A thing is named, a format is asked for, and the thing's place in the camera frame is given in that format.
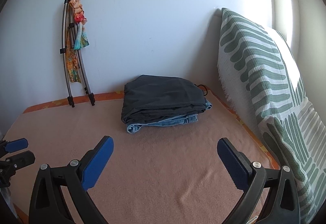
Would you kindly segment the green white patterned pillow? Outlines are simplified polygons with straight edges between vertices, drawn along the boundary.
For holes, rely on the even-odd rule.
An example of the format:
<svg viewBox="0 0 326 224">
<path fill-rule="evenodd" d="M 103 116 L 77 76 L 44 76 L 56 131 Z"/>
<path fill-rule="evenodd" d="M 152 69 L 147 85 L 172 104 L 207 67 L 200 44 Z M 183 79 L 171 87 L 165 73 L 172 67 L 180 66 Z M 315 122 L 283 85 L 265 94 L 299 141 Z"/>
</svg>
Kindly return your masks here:
<svg viewBox="0 0 326 224">
<path fill-rule="evenodd" d="M 302 223 L 325 202 L 325 124 L 280 32 L 221 11 L 218 71 L 227 100 L 296 182 Z"/>
</svg>

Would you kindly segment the dark grey pants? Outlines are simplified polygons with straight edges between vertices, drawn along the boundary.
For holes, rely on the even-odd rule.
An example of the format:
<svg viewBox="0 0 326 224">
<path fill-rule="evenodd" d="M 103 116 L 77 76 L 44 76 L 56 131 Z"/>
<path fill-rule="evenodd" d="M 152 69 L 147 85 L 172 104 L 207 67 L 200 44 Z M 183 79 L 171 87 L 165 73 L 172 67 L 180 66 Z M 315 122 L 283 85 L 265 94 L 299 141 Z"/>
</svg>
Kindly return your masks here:
<svg viewBox="0 0 326 224">
<path fill-rule="evenodd" d="M 177 77 L 141 75 L 124 86 L 124 100 L 135 105 L 154 105 L 156 102 L 202 102 L 203 91 L 189 80 Z"/>
</svg>

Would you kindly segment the colourful patterned scarf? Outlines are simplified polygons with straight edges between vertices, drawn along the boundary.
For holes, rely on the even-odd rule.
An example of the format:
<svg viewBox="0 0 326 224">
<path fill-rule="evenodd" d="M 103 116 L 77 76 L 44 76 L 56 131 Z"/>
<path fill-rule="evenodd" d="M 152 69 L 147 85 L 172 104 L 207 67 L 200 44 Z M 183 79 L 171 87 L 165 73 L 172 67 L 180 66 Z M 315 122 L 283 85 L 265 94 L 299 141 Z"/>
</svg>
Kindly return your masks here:
<svg viewBox="0 0 326 224">
<path fill-rule="evenodd" d="M 81 83 L 80 72 L 82 71 L 81 57 L 78 51 L 89 46 L 85 24 L 87 18 L 81 0 L 65 0 L 66 15 L 63 20 L 63 39 L 65 49 L 65 66 L 70 83 Z"/>
</svg>

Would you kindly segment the folded metal tripod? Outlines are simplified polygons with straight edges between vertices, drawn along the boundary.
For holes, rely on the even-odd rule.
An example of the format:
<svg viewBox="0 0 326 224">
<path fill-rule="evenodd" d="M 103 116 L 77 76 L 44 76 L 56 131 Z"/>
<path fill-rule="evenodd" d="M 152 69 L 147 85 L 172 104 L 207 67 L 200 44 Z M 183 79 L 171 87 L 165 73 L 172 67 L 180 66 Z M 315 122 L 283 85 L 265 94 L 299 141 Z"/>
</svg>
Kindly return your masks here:
<svg viewBox="0 0 326 224">
<path fill-rule="evenodd" d="M 82 49 L 89 46 L 85 24 L 87 18 L 81 0 L 64 0 L 61 26 L 61 49 L 66 87 L 67 101 L 71 107 L 75 106 L 71 84 L 83 83 L 84 90 L 91 105 L 95 105 L 95 96 L 91 92 L 82 58 Z"/>
</svg>

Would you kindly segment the folded light blue jeans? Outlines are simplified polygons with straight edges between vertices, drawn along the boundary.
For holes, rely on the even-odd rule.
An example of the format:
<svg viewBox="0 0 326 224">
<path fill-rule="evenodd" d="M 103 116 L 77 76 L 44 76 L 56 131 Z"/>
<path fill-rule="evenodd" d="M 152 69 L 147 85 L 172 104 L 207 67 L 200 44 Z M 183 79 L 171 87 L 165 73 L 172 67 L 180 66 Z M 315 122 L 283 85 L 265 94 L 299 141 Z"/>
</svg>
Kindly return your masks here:
<svg viewBox="0 0 326 224">
<path fill-rule="evenodd" d="M 170 127 L 198 121 L 198 115 L 212 108 L 204 99 L 202 102 L 155 103 L 135 105 L 123 101 L 121 120 L 129 134 L 137 133 L 143 127 Z"/>
</svg>

